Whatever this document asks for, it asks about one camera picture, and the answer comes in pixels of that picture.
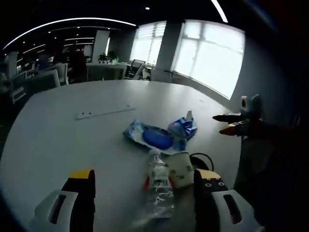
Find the potted plant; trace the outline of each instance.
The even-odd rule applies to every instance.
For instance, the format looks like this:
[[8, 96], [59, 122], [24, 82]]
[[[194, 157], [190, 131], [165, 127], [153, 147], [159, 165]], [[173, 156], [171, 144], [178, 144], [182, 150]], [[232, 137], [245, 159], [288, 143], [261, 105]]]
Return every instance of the potted plant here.
[[107, 61], [107, 56], [105, 55], [105, 53], [102, 53], [101, 55], [99, 55], [98, 57], [98, 61], [100, 64], [105, 63]]

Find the crumpled plastic bag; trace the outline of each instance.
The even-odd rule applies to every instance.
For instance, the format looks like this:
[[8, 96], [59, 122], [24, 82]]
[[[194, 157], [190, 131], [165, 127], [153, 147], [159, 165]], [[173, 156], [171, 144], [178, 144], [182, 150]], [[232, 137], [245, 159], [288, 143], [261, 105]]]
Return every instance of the crumpled plastic bag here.
[[191, 139], [197, 132], [197, 124], [192, 116], [192, 111], [188, 111], [186, 117], [181, 117], [169, 124], [169, 131], [180, 138]]

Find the white chair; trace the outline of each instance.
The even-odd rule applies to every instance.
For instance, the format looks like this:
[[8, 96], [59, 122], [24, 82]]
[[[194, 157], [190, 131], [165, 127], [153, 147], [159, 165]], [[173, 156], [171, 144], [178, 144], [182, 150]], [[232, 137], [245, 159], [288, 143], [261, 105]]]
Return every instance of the white chair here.
[[151, 73], [150, 73], [150, 81], [172, 83], [173, 75], [174, 75], [173, 72], [153, 69], [151, 70]]
[[14, 104], [16, 101], [20, 100], [22, 97], [26, 95], [26, 91], [23, 87], [26, 79], [27, 79], [27, 71], [24, 71], [11, 78], [11, 83], [12, 83], [11, 98]]
[[50, 70], [57, 70], [59, 81], [60, 81], [60, 84], [62, 86], [69, 84], [69, 81], [68, 81], [68, 64], [67, 63], [65, 63], [65, 64], [62, 64], [62, 63], [56, 64], [54, 66], [51, 66], [51, 67], [43, 70], [42, 73], [44, 73], [46, 71], [50, 71]]
[[60, 86], [57, 70], [50, 70], [36, 75], [25, 82], [25, 89], [28, 95], [33, 95], [42, 91]]

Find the office chair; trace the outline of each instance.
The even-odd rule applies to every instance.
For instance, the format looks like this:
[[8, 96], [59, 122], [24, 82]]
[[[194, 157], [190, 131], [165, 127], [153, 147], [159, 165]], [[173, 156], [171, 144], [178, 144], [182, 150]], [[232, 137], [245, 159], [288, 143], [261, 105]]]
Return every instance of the office chair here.
[[126, 77], [128, 79], [138, 80], [141, 76], [141, 73], [145, 67], [145, 61], [135, 59], [133, 60], [131, 66], [128, 67]]
[[174, 72], [168, 70], [152, 69], [150, 71], [150, 81], [172, 83]]

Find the ceiling light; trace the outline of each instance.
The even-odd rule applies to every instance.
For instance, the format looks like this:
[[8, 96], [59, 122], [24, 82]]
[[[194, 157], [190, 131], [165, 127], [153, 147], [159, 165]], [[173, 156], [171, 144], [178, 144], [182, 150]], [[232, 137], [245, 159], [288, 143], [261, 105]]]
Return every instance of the ceiling light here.
[[77, 43], [76, 45], [79, 45], [79, 44], [93, 44], [93, 43]]
[[31, 51], [31, 50], [33, 50], [33, 49], [36, 49], [36, 48], [38, 48], [38, 47], [42, 47], [42, 46], [45, 46], [45, 44], [42, 44], [42, 45], [40, 45], [40, 46], [34, 47], [34, 48], [32, 48], [32, 49], [29, 49], [29, 50], [28, 50], [28, 51], [26, 51], [26, 52], [29, 52], [29, 51]]
[[107, 45], [106, 45], [106, 49], [105, 49], [105, 55], [108, 54], [108, 48], [109, 48], [109, 46], [110, 46], [110, 41], [111, 41], [111, 38], [108, 37], [108, 39], [107, 39]]
[[219, 15], [221, 16], [222, 21], [227, 23], [227, 18], [225, 16], [220, 4], [218, 3], [218, 1], [217, 0], [211, 0], [211, 1], [214, 4], [214, 6], [216, 7], [217, 11], [219, 12]]
[[66, 21], [72, 21], [72, 20], [86, 20], [86, 19], [90, 19], [90, 20], [104, 20], [104, 21], [111, 21], [111, 22], [116, 22], [116, 23], [123, 23], [123, 24], [127, 24], [130, 26], [136, 26], [136, 24], [133, 23], [128, 23], [128, 22], [124, 22], [124, 21], [120, 21], [120, 20], [115, 20], [115, 19], [109, 19], [109, 18], [92, 18], [92, 17], [83, 17], [83, 18], [67, 18], [67, 19], [61, 19], [58, 21], [54, 21], [54, 22], [50, 22], [50, 23], [45, 23], [43, 25], [40, 25], [38, 27], [32, 28], [24, 33], [22, 33], [21, 35], [17, 36], [15, 39], [13, 39], [12, 41], [10, 41], [3, 49], [5, 49], [8, 45], [10, 45], [11, 43], [13, 43], [14, 41], [18, 40], [20, 37], [45, 26], [54, 24], [54, 23], [60, 23], [60, 22], [66, 22]]
[[72, 38], [72, 39], [65, 39], [65, 41], [67, 40], [93, 40], [94, 37], [83, 37], [83, 38]]

